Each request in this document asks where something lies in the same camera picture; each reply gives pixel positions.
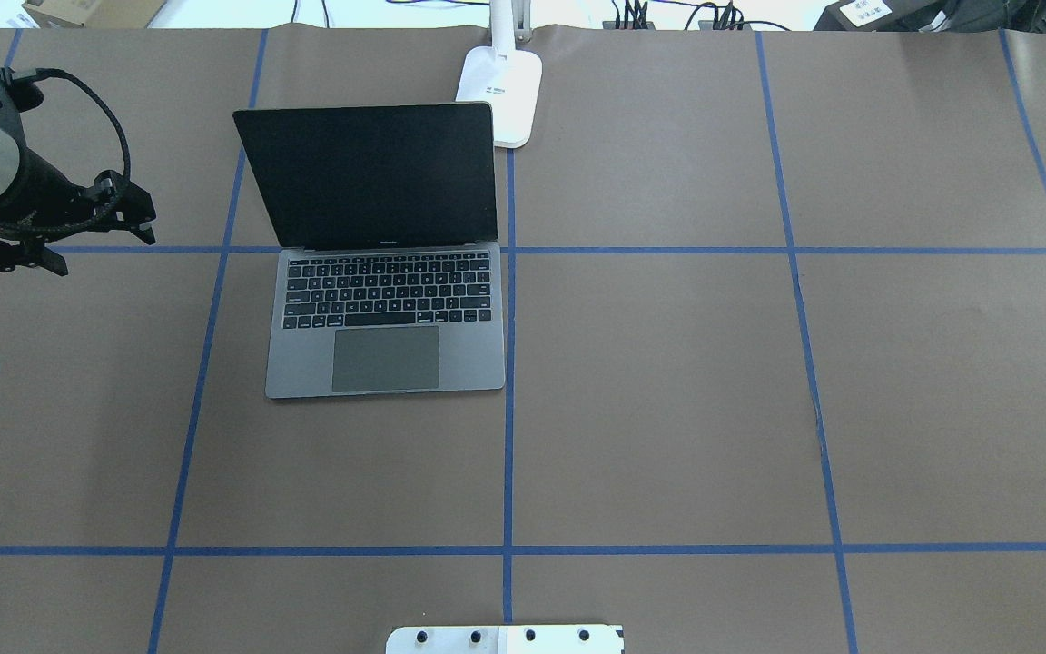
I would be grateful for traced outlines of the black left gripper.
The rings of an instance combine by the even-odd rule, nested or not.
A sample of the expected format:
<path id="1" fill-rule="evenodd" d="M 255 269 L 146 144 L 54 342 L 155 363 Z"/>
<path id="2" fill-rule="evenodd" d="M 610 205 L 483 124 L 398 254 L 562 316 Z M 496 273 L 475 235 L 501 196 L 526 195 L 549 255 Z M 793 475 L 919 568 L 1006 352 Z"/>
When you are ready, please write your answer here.
<path id="1" fill-rule="evenodd" d="M 156 244 L 156 208 L 149 191 L 124 174 L 104 170 L 91 186 L 61 181 L 0 204 L 0 273 L 20 268 L 43 269 L 65 277 L 65 258 L 47 247 L 83 232 L 121 229 L 147 245 Z"/>

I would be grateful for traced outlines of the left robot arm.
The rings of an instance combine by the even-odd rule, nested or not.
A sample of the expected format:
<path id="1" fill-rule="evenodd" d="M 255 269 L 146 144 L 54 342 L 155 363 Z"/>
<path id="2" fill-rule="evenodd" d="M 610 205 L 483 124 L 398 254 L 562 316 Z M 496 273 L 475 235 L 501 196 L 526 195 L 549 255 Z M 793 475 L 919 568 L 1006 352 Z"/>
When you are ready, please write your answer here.
<path id="1" fill-rule="evenodd" d="M 26 143 L 21 116 L 42 102 L 35 84 L 0 83 L 0 273 L 43 269 L 66 276 L 69 266 L 53 243 L 83 233 L 122 231 L 156 243 L 156 208 L 132 181 L 132 157 L 116 129 L 122 170 L 104 170 L 79 185 Z"/>

